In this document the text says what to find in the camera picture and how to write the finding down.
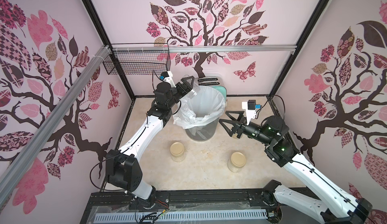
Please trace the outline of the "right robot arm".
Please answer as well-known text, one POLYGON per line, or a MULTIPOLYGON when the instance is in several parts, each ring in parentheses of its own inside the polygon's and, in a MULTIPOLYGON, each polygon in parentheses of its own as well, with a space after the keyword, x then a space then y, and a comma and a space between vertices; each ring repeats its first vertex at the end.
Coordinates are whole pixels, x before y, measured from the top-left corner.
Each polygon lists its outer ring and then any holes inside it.
POLYGON ((294 191, 271 180, 261 193, 265 204, 284 204, 313 218, 320 224, 364 224, 372 204, 347 193, 314 167, 287 139, 289 128, 280 116, 267 117, 262 125, 244 116, 243 111, 226 111, 228 119, 219 123, 231 137, 246 135, 265 145, 268 158, 297 177, 316 198, 294 191))

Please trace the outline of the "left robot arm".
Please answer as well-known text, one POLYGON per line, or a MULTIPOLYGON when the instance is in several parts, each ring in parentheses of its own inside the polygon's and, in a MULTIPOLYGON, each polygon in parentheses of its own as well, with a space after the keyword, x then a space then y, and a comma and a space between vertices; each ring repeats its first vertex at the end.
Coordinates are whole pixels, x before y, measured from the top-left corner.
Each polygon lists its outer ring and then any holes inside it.
POLYGON ((155 100, 146 113, 146 119, 134 136, 118 150, 110 150, 105 163, 105 180, 133 197, 140 199, 142 205, 151 208, 156 202, 156 189, 143 180, 140 159, 153 138, 166 126, 172 117, 172 108, 181 104, 185 96, 192 97, 194 91, 193 76, 184 77, 174 83, 170 71, 163 72, 161 82, 154 90, 155 100))

